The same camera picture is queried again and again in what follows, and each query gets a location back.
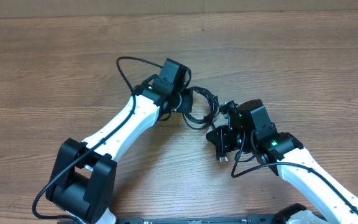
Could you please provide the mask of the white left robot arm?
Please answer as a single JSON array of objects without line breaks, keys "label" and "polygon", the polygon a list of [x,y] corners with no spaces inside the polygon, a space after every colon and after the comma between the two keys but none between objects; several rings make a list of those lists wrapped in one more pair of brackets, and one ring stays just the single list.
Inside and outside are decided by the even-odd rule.
[{"label": "white left robot arm", "polygon": [[42,194],[74,223],[116,223],[110,211],[117,163],[162,115],[189,111],[188,82],[151,76],[132,89],[125,107],[98,132],[59,148]]}]

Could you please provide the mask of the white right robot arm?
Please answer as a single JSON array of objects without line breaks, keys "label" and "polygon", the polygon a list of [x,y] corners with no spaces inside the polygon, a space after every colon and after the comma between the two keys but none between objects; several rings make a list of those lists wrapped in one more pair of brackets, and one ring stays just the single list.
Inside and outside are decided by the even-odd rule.
[{"label": "white right robot arm", "polygon": [[299,190],[329,223],[358,223],[358,198],[329,175],[304,145],[290,133],[280,133],[275,125],[262,129],[220,126],[207,133],[218,159],[237,149],[235,162],[251,153],[258,165],[233,178],[268,167],[275,175]]}]

